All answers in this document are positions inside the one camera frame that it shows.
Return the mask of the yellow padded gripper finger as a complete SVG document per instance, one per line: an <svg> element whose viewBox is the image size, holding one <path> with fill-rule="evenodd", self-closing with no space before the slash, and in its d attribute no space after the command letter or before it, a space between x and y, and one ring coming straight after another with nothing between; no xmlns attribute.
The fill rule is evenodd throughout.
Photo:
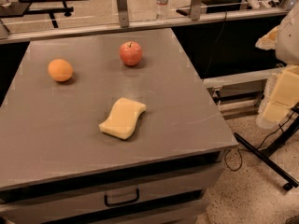
<svg viewBox="0 0 299 224"><path fill-rule="evenodd" d="M266 35L258 39L258 41L255 44L255 47L264 50L275 49L277 32L278 32L278 28L277 27L273 28Z"/></svg>
<svg viewBox="0 0 299 224"><path fill-rule="evenodd" d="M277 75L262 117L269 122L281 122L299 102L299 66L288 65Z"/></svg>

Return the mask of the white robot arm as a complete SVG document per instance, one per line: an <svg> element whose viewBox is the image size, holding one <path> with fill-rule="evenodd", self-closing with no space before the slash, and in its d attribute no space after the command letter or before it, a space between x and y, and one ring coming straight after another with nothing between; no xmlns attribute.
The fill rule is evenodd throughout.
<svg viewBox="0 0 299 224"><path fill-rule="evenodd" d="M266 81L264 98L259 107L257 124L268 129L279 124L299 103L299 3L280 25L258 39L258 49L275 51L287 66Z"/></svg>

